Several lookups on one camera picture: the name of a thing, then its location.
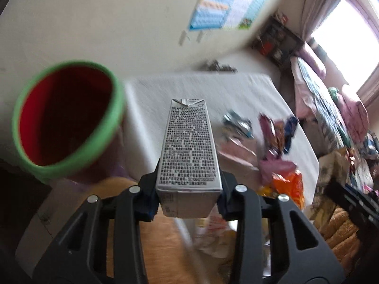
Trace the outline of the dark shelf unit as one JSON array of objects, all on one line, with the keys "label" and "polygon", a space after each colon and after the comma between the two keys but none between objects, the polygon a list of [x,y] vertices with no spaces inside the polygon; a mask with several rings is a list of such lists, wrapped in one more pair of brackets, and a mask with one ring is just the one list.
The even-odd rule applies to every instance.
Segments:
[{"label": "dark shelf unit", "polygon": [[280,69],[290,66],[290,58],[293,57],[304,41],[288,29],[282,22],[271,15],[253,41],[252,48],[262,56],[268,58]]}]

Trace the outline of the red bin green rim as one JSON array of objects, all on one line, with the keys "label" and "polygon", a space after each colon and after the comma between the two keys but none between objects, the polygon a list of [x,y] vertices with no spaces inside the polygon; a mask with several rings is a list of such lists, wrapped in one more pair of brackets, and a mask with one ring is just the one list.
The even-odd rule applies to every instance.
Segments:
[{"label": "red bin green rim", "polygon": [[125,96],[119,79],[90,61],[54,65],[19,95],[12,136],[21,166],[44,183],[123,176]]}]

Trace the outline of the blue wall poster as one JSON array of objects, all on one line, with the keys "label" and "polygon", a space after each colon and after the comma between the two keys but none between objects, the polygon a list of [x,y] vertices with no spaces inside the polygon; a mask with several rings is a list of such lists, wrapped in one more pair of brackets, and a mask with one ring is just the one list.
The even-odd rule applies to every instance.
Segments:
[{"label": "blue wall poster", "polygon": [[266,0],[198,0],[188,29],[248,30]]}]

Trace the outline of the bed with plaid quilt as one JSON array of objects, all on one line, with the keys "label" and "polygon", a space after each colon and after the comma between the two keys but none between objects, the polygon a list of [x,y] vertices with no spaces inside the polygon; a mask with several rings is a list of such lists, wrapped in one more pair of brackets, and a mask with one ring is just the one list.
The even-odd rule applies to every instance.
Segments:
[{"label": "bed with plaid quilt", "polygon": [[290,59],[295,115],[317,156],[342,147],[364,146],[369,131],[367,109],[349,87],[327,87],[326,67],[305,43]]}]

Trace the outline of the silver blue wrapper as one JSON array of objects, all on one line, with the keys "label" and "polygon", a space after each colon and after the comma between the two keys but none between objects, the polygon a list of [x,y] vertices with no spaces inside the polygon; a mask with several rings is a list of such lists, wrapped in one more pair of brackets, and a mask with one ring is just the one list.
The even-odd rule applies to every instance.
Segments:
[{"label": "silver blue wrapper", "polygon": [[233,110],[228,111],[224,115],[223,124],[242,137],[254,138],[252,122],[249,119],[239,116]]}]

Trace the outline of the orange snack bag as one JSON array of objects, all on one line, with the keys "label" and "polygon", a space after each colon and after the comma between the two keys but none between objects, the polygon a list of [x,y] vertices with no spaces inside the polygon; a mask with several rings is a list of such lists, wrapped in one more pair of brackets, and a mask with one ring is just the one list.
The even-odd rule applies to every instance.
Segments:
[{"label": "orange snack bag", "polygon": [[263,197],[277,197],[280,194],[288,195],[300,210],[304,208],[304,187],[302,173],[295,169],[289,173],[272,173],[269,183],[261,186],[257,192]]}]

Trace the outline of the pink snack bag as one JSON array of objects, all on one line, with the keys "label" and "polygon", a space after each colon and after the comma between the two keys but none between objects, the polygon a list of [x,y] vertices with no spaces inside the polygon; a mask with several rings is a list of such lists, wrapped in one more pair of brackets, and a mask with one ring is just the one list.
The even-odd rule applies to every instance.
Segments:
[{"label": "pink snack bag", "polygon": [[289,173],[297,169],[294,162],[283,160],[284,147],[284,123],[285,120],[272,120],[268,116],[259,116],[260,127],[263,133],[265,152],[263,159],[259,161],[262,184],[267,185],[272,173]]}]

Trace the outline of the pink curtain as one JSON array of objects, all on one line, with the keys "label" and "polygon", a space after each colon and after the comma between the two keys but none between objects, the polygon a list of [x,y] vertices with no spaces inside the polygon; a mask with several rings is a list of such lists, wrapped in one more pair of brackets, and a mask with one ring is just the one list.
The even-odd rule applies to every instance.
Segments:
[{"label": "pink curtain", "polygon": [[341,0],[304,0],[301,13],[301,36],[308,41]]}]

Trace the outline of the brown plush cushion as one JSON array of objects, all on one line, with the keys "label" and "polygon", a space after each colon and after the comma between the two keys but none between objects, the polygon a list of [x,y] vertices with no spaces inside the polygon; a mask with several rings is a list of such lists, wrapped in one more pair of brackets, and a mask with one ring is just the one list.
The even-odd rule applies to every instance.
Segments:
[{"label": "brown plush cushion", "polygon": [[338,206],[327,221],[315,219],[313,225],[348,275],[355,265],[361,242],[358,227],[349,219],[347,211]]}]

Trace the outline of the dark blue snack wrapper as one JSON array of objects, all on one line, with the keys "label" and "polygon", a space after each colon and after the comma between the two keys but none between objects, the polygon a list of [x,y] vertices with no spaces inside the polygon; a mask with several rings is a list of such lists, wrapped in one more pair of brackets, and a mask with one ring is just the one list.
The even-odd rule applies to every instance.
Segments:
[{"label": "dark blue snack wrapper", "polygon": [[282,153],[288,154],[295,135],[299,120],[295,116],[289,117],[284,123],[284,147]]}]

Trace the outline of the silver milk carton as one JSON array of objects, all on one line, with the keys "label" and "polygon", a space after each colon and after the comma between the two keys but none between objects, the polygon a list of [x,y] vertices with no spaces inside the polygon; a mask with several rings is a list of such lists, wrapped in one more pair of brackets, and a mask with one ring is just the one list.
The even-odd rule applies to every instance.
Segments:
[{"label": "silver milk carton", "polygon": [[155,184],[166,217],[206,218],[223,191],[203,99],[173,99]]}]

